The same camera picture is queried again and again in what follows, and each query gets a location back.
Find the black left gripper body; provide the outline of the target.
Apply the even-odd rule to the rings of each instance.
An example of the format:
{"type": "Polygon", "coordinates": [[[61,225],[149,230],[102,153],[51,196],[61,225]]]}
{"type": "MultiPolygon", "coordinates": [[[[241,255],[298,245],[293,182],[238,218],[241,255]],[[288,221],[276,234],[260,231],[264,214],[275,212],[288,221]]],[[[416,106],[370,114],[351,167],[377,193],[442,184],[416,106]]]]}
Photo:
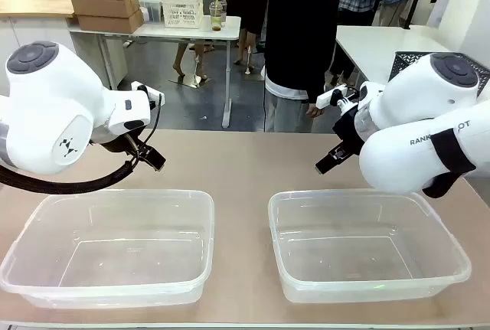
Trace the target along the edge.
{"type": "Polygon", "coordinates": [[[148,156],[149,147],[143,145],[143,141],[139,139],[141,133],[142,130],[133,130],[117,136],[110,132],[94,132],[91,136],[91,143],[99,144],[113,153],[125,152],[127,155],[135,156],[136,151],[139,151],[143,156],[148,156]]]}

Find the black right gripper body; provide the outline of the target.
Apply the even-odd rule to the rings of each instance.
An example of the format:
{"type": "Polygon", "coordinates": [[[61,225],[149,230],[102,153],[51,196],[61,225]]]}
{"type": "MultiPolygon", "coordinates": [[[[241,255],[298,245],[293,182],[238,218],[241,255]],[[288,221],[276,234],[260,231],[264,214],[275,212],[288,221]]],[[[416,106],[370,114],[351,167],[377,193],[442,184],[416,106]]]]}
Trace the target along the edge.
{"type": "Polygon", "coordinates": [[[354,126],[354,118],[358,107],[354,106],[334,124],[333,130],[341,140],[340,148],[344,153],[359,153],[364,144],[354,126]]]}

